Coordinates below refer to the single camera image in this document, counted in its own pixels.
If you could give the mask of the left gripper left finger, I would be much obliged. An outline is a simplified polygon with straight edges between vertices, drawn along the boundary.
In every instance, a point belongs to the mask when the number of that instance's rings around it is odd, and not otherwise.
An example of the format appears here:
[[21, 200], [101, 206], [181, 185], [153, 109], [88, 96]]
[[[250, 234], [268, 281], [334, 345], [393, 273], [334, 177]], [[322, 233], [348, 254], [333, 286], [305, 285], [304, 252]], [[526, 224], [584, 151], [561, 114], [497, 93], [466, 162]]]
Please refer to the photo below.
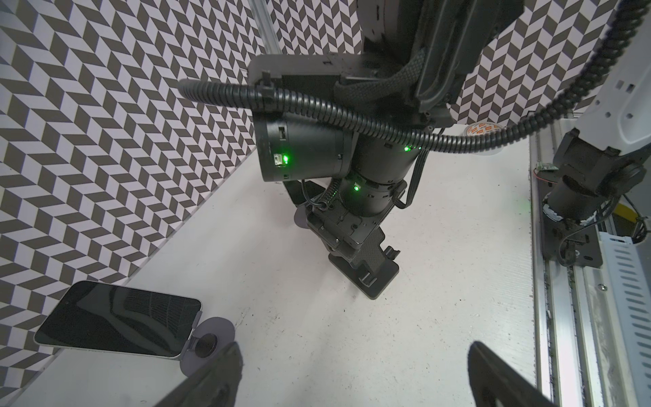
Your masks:
[[243, 359], [237, 342], [221, 349], [206, 365], [162, 398], [156, 407], [233, 407], [242, 381]]

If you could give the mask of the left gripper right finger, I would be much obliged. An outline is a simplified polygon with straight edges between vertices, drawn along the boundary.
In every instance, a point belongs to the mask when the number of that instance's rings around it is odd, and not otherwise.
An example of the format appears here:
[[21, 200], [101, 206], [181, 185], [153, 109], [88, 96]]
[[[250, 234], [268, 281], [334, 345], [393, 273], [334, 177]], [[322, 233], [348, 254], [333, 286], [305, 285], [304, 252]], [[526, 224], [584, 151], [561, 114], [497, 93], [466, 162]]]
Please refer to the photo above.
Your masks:
[[554, 403], [482, 342], [471, 344], [467, 370], [476, 406], [554, 407]]

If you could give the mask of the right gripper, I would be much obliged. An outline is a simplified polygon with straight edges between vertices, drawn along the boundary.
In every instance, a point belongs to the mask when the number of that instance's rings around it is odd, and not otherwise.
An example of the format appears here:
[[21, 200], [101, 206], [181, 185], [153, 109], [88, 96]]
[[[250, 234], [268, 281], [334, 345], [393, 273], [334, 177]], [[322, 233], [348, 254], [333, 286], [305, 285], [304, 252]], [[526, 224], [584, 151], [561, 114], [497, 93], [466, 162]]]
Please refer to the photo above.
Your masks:
[[394, 275], [397, 251], [381, 247], [386, 238], [381, 223], [392, 209], [388, 206], [378, 215], [360, 216], [337, 201], [325, 210], [308, 207], [306, 223], [325, 244], [340, 271], [352, 275]]

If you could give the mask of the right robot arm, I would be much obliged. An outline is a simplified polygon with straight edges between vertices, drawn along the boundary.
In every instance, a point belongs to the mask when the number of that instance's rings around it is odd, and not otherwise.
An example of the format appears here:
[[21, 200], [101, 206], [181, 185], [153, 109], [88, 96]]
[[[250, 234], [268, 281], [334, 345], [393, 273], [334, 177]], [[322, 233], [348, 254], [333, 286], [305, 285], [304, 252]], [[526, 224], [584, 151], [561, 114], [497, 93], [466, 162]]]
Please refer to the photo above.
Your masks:
[[533, 115], [481, 136], [448, 136], [454, 102], [482, 49], [523, 13], [521, 1], [361, 1], [361, 54], [261, 55], [245, 85], [186, 79], [183, 98], [250, 110], [266, 181], [330, 179], [306, 197], [306, 227], [359, 283], [398, 271], [381, 222], [406, 209], [431, 152], [474, 154], [518, 142], [573, 109], [622, 58], [649, 13], [620, 3], [579, 76]]

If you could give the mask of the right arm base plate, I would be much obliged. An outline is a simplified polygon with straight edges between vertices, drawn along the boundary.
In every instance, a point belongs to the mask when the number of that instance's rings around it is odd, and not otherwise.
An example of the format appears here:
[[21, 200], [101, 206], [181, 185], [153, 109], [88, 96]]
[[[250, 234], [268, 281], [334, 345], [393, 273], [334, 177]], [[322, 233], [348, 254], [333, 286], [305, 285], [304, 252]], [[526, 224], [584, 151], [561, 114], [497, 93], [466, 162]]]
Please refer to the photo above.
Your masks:
[[598, 226], [605, 221], [607, 206], [602, 207], [587, 220], [553, 220], [544, 212], [545, 198], [552, 191], [551, 183], [540, 183], [539, 194], [542, 256], [545, 260], [556, 261], [567, 267], [600, 268], [603, 255], [599, 243]]

